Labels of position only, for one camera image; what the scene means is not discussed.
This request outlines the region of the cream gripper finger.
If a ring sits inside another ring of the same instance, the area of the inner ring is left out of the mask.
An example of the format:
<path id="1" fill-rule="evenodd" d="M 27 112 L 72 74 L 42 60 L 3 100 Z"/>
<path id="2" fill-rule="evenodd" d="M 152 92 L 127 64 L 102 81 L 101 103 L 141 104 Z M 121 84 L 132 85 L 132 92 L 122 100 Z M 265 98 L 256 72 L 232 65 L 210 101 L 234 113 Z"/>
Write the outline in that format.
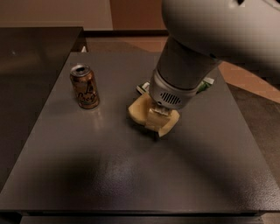
<path id="1" fill-rule="evenodd" d="M 171 119 L 171 111 L 163 107 L 150 107 L 147 113 L 145 127 L 149 130 L 159 132 Z"/>

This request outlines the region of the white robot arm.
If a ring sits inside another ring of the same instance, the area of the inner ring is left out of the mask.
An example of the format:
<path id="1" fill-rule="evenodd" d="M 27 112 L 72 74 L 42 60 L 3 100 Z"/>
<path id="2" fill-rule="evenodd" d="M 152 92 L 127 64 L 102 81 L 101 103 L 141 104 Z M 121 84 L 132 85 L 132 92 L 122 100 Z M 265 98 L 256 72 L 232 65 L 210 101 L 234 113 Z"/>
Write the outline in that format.
<path id="1" fill-rule="evenodd" d="M 222 61 L 280 81 L 279 0 L 162 0 L 169 37 L 150 80 L 146 127 L 161 136 Z"/>

